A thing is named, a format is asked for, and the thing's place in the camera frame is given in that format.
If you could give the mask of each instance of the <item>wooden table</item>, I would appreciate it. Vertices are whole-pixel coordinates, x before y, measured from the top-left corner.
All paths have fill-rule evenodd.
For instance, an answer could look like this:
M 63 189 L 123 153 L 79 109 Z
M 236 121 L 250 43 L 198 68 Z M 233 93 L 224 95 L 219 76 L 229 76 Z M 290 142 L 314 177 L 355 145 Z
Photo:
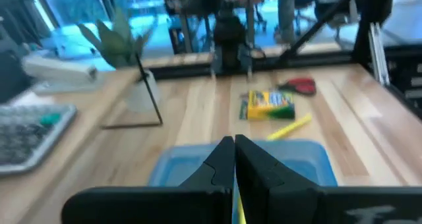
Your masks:
M 297 116 L 311 113 L 313 120 L 289 138 L 321 143 L 339 185 L 422 184 L 422 123 L 358 65 L 260 72 L 251 81 L 245 76 L 162 81 L 163 127 L 98 131 L 102 119 L 156 119 L 153 111 L 131 113 L 117 101 L 136 76 L 135 70 L 113 72 L 91 96 L 40 99 L 76 103 L 81 113 L 41 167 L 0 180 L 0 223 L 60 223 L 69 196 L 92 186 L 144 185 L 160 154 L 173 146 L 235 134 L 265 139 L 289 121 L 240 121 L 239 95 L 295 76 L 314 77 L 318 92 L 313 98 L 295 96 Z

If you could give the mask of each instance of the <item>blue tray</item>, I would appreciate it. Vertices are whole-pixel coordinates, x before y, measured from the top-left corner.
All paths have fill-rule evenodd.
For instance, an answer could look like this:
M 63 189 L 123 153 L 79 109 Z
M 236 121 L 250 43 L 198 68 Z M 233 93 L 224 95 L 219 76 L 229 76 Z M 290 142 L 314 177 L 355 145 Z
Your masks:
M 321 186 L 337 186 L 325 149 L 310 140 L 254 140 L 255 144 L 290 169 Z M 180 146 L 164 152 L 153 170 L 149 186 L 178 186 L 192 175 L 216 144 Z M 233 223 L 237 223 L 237 185 L 233 201 Z

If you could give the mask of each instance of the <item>keyboard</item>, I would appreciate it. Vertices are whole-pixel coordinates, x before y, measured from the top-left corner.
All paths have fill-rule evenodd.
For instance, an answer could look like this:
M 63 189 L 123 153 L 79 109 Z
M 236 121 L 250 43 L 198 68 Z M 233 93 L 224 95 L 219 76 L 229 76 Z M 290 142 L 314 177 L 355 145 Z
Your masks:
M 0 106 L 0 175 L 39 165 L 75 115 L 74 105 Z

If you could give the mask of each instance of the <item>potted plant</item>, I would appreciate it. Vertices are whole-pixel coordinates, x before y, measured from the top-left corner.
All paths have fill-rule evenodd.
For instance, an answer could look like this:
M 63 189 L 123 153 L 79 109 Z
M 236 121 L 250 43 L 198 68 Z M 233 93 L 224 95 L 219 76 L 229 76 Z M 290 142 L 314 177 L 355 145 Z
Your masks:
M 112 29 L 109 29 L 101 20 L 96 21 L 98 30 L 96 35 L 83 24 L 77 24 L 82 35 L 95 47 L 104 60 L 115 69 L 125 67 L 136 67 L 136 54 L 142 57 L 142 50 L 148 43 L 158 24 L 158 17 L 154 17 L 154 22 L 145 31 L 143 35 L 134 37 L 131 32 L 131 26 L 128 18 L 120 8 L 115 9 Z M 143 112 L 153 108 L 148 90 L 146 89 L 145 80 L 148 81 L 154 99 L 159 100 L 158 87 L 154 79 L 154 75 L 145 70 L 146 78 L 142 76 L 137 80 L 136 84 L 129 90 L 126 98 L 126 104 L 132 111 Z

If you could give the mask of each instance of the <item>red scissors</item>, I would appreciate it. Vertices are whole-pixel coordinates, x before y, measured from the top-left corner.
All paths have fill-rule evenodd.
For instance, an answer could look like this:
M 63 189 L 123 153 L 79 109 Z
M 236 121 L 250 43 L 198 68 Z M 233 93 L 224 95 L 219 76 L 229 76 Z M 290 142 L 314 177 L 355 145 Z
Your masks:
M 317 92 L 317 86 L 313 78 L 294 78 L 285 84 L 277 85 L 278 90 L 285 90 L 303 96 L 313 96 Z

